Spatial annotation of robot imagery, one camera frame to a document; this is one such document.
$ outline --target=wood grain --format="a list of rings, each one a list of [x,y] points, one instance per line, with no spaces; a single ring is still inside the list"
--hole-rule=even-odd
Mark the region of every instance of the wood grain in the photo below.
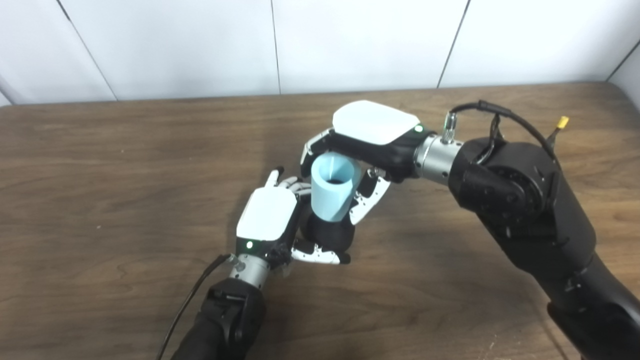
[[[204,266],[233,249],[250,192],[276,165],[297,174],[302,145],[338,107],[369,99],[438,129],[449,108],[479,98],[544,133],[572,118],[556,147],[566,177],[601,257],[640,295],[640,117],[610,84],[10,106],[0,109],[0,358],[152,359]],[[461,116],[459,137],[484,136],[489,121]],[[442,186],[393,186],[350,253],[348,266],[298,263],[269,280],[249,359],[578,358],[534,281]]]

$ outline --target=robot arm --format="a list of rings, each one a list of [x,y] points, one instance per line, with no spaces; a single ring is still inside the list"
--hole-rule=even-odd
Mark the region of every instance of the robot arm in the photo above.
[[[384,115],[369,122],[376,107]],[[386,171],[396,183],[423,177],[448,186],[511,262],[538,281],[551,300],[549,315],[584,359],[640,359],[640,302],[595,254],[593,227],[552,150],[557,131],[544,139],[518,115],[484,101],[450,111],[442,136],[387,109],[370,102],[341,108],[333,129],[305,146],[303,175],[314,156],[330,149]],[[469,109],[494,114],[488,138],[454,139],[458,112]],[[540,146],[505,141],[500,117],[523,125]],[[378,138],[378,131],[385,135]]]

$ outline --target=white robotic hand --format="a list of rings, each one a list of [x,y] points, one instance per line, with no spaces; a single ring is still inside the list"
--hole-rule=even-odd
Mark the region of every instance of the white robotic hand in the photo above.
[[[236,228],[239,239],[248,241],[278,241],[286,234],[287,226],[297,222],[296,208],[311,195],[311,185],[297,177],[278,182],[282,169],[273,170],[262,188],[251,194]],[[249,249],[253,244],[246,244]]]
[[[230,277],[258,289],[271,269],[291,262],[300,213],[311,196],[311,185],[297,177],[279,181],[283,171],[271,171],[264,187],[253,191],[236,227],[237,260]]]

